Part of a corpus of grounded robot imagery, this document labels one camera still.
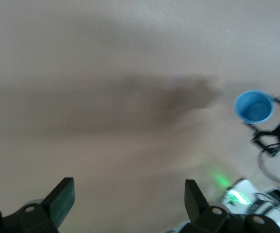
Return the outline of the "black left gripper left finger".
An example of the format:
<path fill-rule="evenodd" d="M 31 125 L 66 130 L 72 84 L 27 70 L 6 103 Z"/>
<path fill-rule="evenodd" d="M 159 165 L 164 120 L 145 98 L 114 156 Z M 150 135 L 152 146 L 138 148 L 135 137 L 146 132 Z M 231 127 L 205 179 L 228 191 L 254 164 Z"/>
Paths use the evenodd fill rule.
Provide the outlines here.
<path fill-rule="evenodd" d="M 10 233 L 57 233 L 75 202 L 74 178 L 66 177 L 41 201 L 6 217 Z"/>

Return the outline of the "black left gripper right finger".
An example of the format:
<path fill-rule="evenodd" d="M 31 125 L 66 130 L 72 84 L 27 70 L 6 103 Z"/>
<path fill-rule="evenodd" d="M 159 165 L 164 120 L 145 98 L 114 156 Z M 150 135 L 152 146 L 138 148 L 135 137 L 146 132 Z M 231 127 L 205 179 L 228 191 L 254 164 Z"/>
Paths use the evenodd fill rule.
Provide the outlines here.
<path fill-rule="evenodd" d="M 195 180 L 185 181 L 184 204 L 190 220 L 186 233 L 218 233 L 228 220 L 227 211 L 209 205 Z"/>

